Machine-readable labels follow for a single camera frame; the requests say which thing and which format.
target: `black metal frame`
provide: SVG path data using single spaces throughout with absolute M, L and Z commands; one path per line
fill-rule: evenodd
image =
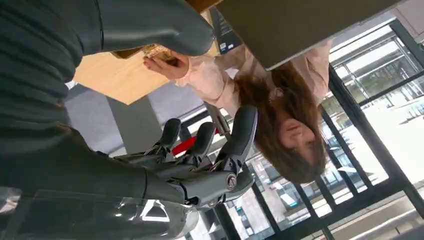
M 400 22 L 395 20 L 389 25 L 393 29 L 393 31 L 398 35 L 398 37 L 410 49 L 411 53 L 415 56 L 418 62 L 422 66 L 424 66 L 424 52 L 413 41 L 413 38 L 410 35 L 408 35 L 405 28 L 400 24 Z M 421 198 L 420 194 L 415 189 L 415 187 L 412 185 L 412 183 L 408 180 L 407 176 L 399 167 L 399 165 L 397 164 L 393 156 L 390 154 L 388 149 L 385 147 L 384 143 L 381 141 L 381 139 L 379 138 L 379 136 L 377 135 L 377 133 L 375 132 L 375 130 L 373 129 L 369 121 L 367 120 L 365 114 L 361 110 L 361 106 L 366 105 L 386 95 L 387 93 L 411 81 L 414 81 L 417 78 L 422 76 L 424 76 L 424 71 L 392 87 L 389 87 L 388 89 L 383 90 L 382 92 L 372 96 L 371 98 L 367 100 L 357 103 L 355 99 L 352 97 L 352 95 L 350 94 L 350 92 L 348 91 L 348 89 L 343 84 L 340 77 L 336 74 L 333 67 L 330 66 L 329 88 L 331 89 L 334 97 L 338 100 L 342 109 L 345 111 L 346 115 L 350 118 L 352 124 L 357 128 L 359 133 L 362 135 L 363 139 L 366 141 L 369 148 L 374 153 L 375 157 L 377 158 L 381 166 L 384 168 L 389 178 L 376 185 L 373 185 L 371 183 L 366 172 L 364 171 L 361 164 L 359 163 L 359 161 L 356 159 L 356 157 L 350 150 L 348 144 L 343 139 L 343 136 L 337 130 L 330 116 L 327 114 L 327 112 L 324 109 L 321 109 L 323 120 L 328 125 L 332 134 L 334 135 L 334 137 L 340 144 L 340 147 L 342 148 L 346 156 L 349 158 L 350 162 L 352 163 L 353 167 L 356 169 L 359 177 L 362 179 L 367 189 L 362 192 L 358 192 L 356 186 L 354 185 L 353 181 L 348 176 L 348 174 L 344 171 L 339 171 L 340 176 L 344 180 L 347 188 L 350 190 L 353 197 L 342 203 L 336 204 L 335 199 L 333 195 L 331 194 L 330 190 L 328 189 L 327 185 L 325 184 L 325 182 L 323 181 L 321 177 L 318 177 L 315 180 L 315 182 L 318 188 L 320 189 L 322 196 L 324 197 L 327 204 L 331 208 L 330 213 L 322 217 L 318 217 L 316 211 L 314 210 L 311 204 L 311 201 L 309 200 L 303 188 L 298 184 L 294 184 L 294 187 L 296 188 L 300 198 L 302 199 L 305 207 L 309 211 L 310 217 L 281 231 L 278 223 L 274 219 L 272 212 L 264 199 L 264 196 L 262 195 L 261 191 L 259 190 L 258 186 L 255 183 L 252 186 L 253 193 L 256 196 L 256 199 L 259 205 L 261 206 L 263 213 L 268 219 L 268 222 L 270 223 L 270 227 L 273 229 L 275 233 L 274 235 L 268 237 L 267 239 L 269 240 L 302 239 L 315 232 L 322 231 L 328 240 L 333 240 L 334 237 L 328 228 L 329 225 L 334 224 L 375 203 L 378 203 L 381 200 L 384 200 L 400 191 L 405 192 L 406 196 L 412 202 L 417 212 L 420 214 L 422 218 L 424 218 L 423 199 Z M 218 113 L 220 115 L 219 111 L 212 111 L 212 112 L 213 114 Z M 183 127 L 184 127 L 184 124 L 186 124 L 185 129 L 187 129 L 189 125 L 195 123 L 196 121 L 200 119 L 205 118 L 207 115 L 208 115 L 208 112 L 202 112 L 201 115 L 197 116 L 195 119 L 189 120 L 183 123 Z M 326 146 L 326 151 L 328 153 L 329 159 L 334 164 L 334 166 L 336 168 L 341 168 L 342 164 L 337 159 L 336 155 L 330 149 L 329 146 Z M 249 171 L 246 165 L 243 166 L 243 171 Z M 232 222 L 227 210 L 225 209 L 225 206 L 223 206 L 222 204 L 219 205 L 218 208 L 215 210 L 215 213 L 218 219 L 220 220 L 221 225 L 224 227 L 224 230 L 227 236 L 229 237 L 229 239 L 231 240 L 240 239 L 240 236 L 238 235 L 237 230 L 234 226 L 234 223 Z

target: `robotic hand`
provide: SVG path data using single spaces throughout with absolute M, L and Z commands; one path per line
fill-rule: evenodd
M 184 203 L 197 208 L 234 200 L 254 183 L 249 172 L 241 172 L 252 147 L 258 113 L 253 106 L 241 107 L 234 118 L 229 140 L 221 148 L 214 163 L 207 158 L 215 135 L 212 122 L 203 123 L 197 131 L 194 145 L 175 161 L 166 161 L 177 140 L 180 121 L 170 119 L 160 140 L 147 152 L 115 157 L 116 160 L 142 166 L 184 194 Z

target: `brown hair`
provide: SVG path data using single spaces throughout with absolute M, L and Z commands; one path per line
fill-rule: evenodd
M 279 124 L 274 108 L 269 104 L 270 90 L 264 79 L 242 75 L 235 79 L 236 91 L 242 105 L 250 104 L 258 109 L 258 122 L 254 142 L 263 156 L 287 180 L 294 183 L 308 183 L 318 177 L 325 168 L 326 155 L 321 137 L 319 119 L 320 111 L 305 80 L 300 76 L 291 62 L 271 71 L 272 81 L 281 88 L 284 95 L 278 101 L 290 116 L 309 127 L 315 134 L 313 155 L 310 164 L 300 154 L 294 152 L 280 142 Z

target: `wall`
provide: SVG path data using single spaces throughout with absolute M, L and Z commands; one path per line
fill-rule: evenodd
M 423 10 L 423 0 L 408 0 L 392 10 L 417 43 L 424 41 Z

